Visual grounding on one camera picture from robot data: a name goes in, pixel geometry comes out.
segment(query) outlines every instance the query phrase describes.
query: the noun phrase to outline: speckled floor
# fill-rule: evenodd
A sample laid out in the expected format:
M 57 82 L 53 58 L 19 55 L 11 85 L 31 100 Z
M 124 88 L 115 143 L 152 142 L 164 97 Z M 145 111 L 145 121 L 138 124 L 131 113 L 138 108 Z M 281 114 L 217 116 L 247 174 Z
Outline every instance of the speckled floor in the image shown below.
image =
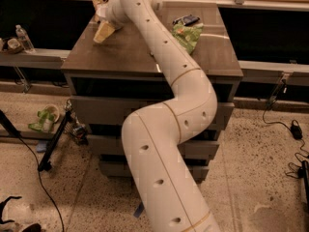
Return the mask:
M 36 113 L 50 103 L 60 108 L 69 91 L 33 87 L 28 94 L 21 87 L 0 85 L 0 109 L 19 130 L 36 121 Z M 298 164 L 295 153 L 301 143 L 282 125 L 266 125 L 263 110 L 237 101 L 227 129 L 220 135 L 220 147 L 211 162 L 207 180 L 200 189 L 222 231 L 305 232 L 309 216 L 301 201 L 302 180 L 289 178 L 288 163 Z M 297 119 L 309 150 L 308 104 L 297 112 L 281 109 L 266 114 L 268 121 L 290 124 Z M 27 141 L 36 150 L 37 141 Z M 107 178 L 98 169 L 98 157 L 88 146 L 77 146 L 66 134 L 51 157 L 53 168 L 42 173 L 42 182 L 56 201 L 66 231 L 148 232 L 145 212 L 133 213 L 140 203 L 134 183 L 128 178 Z M 15 223 L 0 225 L 0 231 L 39 223 L 50 232 L 60 232 L 57 212 L 40 186 L 34 156 L 15 139 L 0 138 L 0 200 L 11 200 L 3 219 Z

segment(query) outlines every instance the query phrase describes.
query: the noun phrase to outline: black stand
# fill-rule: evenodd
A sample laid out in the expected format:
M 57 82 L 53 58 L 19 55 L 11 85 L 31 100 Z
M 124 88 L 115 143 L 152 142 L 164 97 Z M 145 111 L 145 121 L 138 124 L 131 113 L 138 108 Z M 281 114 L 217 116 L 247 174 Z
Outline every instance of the black stand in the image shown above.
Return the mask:
M 7 131 L 6 134 L 1 134 L 0 137 L 14 137 L 14 138 L 22 138 L 22 139 L 35 139 L 35 140 L 41 140 L 41 139 L 47 139 L 50 140 L 47 143 L 46 152 L 38 166 L 38 170 L 41 172 L 43 170 L 48 171 L 51 169 L 51 164 L 49 161 L 49 158 L 57 145 L 57 142 L 64 131 L 67 122 L 71 121 L 70 117 L 70 111 L 66 112 L 65 117 L 63 118 L 59 128 L 57 129 L 56 133 L 50 137 L 50 133 L 39 133 L 39 132 L 29 132 L 23 135 L 22 132 L 17 130 L 14 125 L 11 123 L 11 121 L 6 117 L 6 115 L 3 113 L 2 110 L 0 110 L 0 124 L 4 127 L 4 129 Z

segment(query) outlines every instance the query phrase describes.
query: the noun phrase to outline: concrete floor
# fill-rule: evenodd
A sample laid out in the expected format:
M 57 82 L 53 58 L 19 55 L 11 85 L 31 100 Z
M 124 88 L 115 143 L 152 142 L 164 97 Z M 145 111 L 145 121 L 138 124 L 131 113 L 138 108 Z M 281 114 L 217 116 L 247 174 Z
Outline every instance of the concrete floor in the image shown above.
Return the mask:
M 28 94 L 22 87 L 0 83 L 0 109 L 19 130 L 36 122 L 37 111 L 54 103 L 61 109 L 69 90 L 34 86 Z M 222 231 L 305 232 L 309 215 L 301 200 L 302 180 L 289 178 L 288 163 L 298 164 L 295 153 L 301 143 L 282 125 L 266 125 L 260 102 L 237 100 L 227 129 L 220 135 L 220 147 L 200 189 Z M 309 150 L 308 104 L 277 104 L 268 121 L 289 125 L 297 119 Z M 36 151 L 37 141 L 27 141 Z M 51 157 L 53 168 L 42 172 L 42 182 L 56 201 L 69 232 L 152 231 L 145 212 L 133 213 L 139 194 L 129 178 L 107 178 L 98 169 L 98 156 L 88 146 L 77 146 L 66 134 Z M 39 223 L 46 231 L 60 232 L 58 214 L 43 192 L 34 156 L 15 139 L 0 138 L 0 200 L 11 200 L 3 219 L 15 223 L 0 225 L 0 231 Z

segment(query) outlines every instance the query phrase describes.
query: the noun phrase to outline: black plug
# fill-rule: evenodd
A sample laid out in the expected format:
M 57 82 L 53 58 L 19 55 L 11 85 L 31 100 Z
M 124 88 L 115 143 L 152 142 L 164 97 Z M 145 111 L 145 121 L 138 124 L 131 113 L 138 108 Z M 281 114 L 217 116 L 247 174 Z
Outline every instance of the black plug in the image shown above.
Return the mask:
M 301 128 L 299 126 L 298 121 L 293 120 L 292 124 L 291 124 L 291 133 L 294 137 L 294 139 L 299 140 L 302 138 L 302 131 Z

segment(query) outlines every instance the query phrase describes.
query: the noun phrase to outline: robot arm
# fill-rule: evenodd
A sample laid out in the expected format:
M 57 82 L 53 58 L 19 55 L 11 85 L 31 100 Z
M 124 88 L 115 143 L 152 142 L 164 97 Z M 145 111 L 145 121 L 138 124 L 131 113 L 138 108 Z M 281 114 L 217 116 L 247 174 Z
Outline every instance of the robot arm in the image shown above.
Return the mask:
M 162 0 L 108 2 L 108 21 L 115 28 L 133 21 L 175 96 L 126 118 L 127 162 L 154 231 L 219 231 L 177 147 L 209 126 L 216 95 L 205 73 L 156 17 L 161 6 Z

